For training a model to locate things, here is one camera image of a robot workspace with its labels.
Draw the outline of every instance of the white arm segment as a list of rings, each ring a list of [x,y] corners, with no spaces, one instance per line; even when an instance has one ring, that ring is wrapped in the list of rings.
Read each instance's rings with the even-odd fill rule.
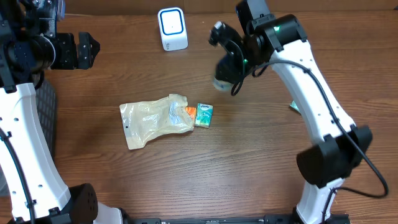
[[[275,59],[291,60],[310,68],[321,83],[336,116],[340,119],[342,127],[347,132],[351,131],[350,126],[352,124],[355,125],[355,123],[345,113],[330,91],[329,86],[315,63],[308,41],[302,42],[301,40],[296,40],[295,42],[284,45],[282,51],[275,51],[272,54],[271,60]],[[328,134],[334,138],[342,134],[337,125],[332,122],[333,118],[330,115],[329,109],[318,87],[308,74],[304,73],[301,68],[289,64],[275,64],[272,65],[272,69],[278,73],[293,96],[307,126],[312,143],[319,144],[323,142],[324,136]],[[343,182],[344,179],[336,179],[321,189],[316,185],[305,182],[301,201],[297,205],[297,213],[305,224],[321,223],[322,212],[330,190],[341,186]],[[330,207],[334,197],[333,195],[330,200],[325,219],[330,217]]]
[[[336,179],[329,182],[326,186],[319,189],[316,185],[304,183],[304,191],[301,200],[297,205],[296,211],[301,220],[305,224],[319,224],[322,222],[323,209],[328,201],[330,190],[340,187],[344,183],[344,179]],[[330,217],[330,208],[335,199],[335,194],[331,196],[328,208],[326,210],[327,220]]]
[[[280,52],[275,51],[272,54],[271,60],[275,59],[291,60],[310,68],[321,83],[336,116],[340,119],[342,127],[347,132],[351,131],[350,126],[355,123],[352,118],[345,113],[330,91],[328,84],[322,77],[315,63],[308,41],[302,42],[301,40],[296,40],[295,42],[284,45],[284,50]],[[312,143],[319,144],[323,142],[323,137],[328,134],[334,138],[342,134],[337,125],[331,122],[332,117],[325,101],[318,87],[308,74],[303,73],[301,68],[288,64],[275,64],[272,65],[272,69],[278,73],[287,89],[290,91],[290,94],[293,96],[303,116]]]
[[[123,224],[123,217],[120,209],[109,208],[108,206],[98,202],[98,216],[94,220],[94,224]]]
[[[17,85],[15,93],[0,88],[0,127],[7,133],[24,171],[36,218],[49,215],[49,209],[60,210],[68,203],[70,192],[57,172],[39,123],[36,92],[32,83]],[[12,215],[30,220],[29,209],[14,161],[3,142],[0,142],[0,165],[6,177]]]

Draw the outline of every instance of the clear plastic bag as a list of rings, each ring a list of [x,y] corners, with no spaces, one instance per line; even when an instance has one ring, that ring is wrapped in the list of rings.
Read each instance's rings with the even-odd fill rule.
[[[170,94],[157,101],[120,105],[124,134],[129,149],[143,148],[164,134],[193,131],[193,120],[185,111],[187,97]]]

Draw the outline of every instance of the white device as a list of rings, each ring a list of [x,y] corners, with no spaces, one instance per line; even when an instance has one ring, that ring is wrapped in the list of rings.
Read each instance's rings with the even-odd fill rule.
[[[157,19],[165,51],[181,50],[188,47],[184,13],[179,7],[160,10]]]

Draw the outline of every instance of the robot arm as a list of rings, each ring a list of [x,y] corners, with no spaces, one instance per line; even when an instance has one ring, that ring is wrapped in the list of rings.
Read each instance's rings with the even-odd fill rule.
[[[33,76],[91,68],[100,51],[87,32],[77,46],[72,34],[57,33],[64,13],[64,0],[0,0],[0,164],[12,214],[18,223],[91,223],[100,211],[95,223],[121,223],[121,211],[98,203],[90,184],[65,185],[39,123]]]
[[[297,156],[306,181],[294,209],[294,221],[318,224],[329,218],[332,222],[334,192],[362,159],[356,146],[348,143],[349,138],[355,139],[365,153],[372,134],[367,127],[357,128],[333,96],[315,63],[307,35],[293,15],[276,19],[264,0],[245,0],[236,12],[245,33],[243,38],[222,22],[211,30],[209,43],[222,45],[228,53],[216,67],[213,84],[219,90],[232,88],[234,96],[246,76],[252,72],[255,77],[254,71],[264,67],[261,75],[271,65],[293,96],[314,144]]]

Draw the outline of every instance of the snack package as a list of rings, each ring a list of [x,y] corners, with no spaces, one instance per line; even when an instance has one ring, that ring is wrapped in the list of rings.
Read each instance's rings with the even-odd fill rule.
[[[192,121],[195,122],[195,118],[197,117],[197,109],[192,107],[186,107],[185,111],[191,116]]]
[[[129,149],[140,149],[164,134],[193,131],[194,122],[185,111],[187,105],[187,97],[178,94],[157,101],[120,105]]]
[[[213,106],[198,103],[195,126],[209,128],[212,116],[213,116]]]

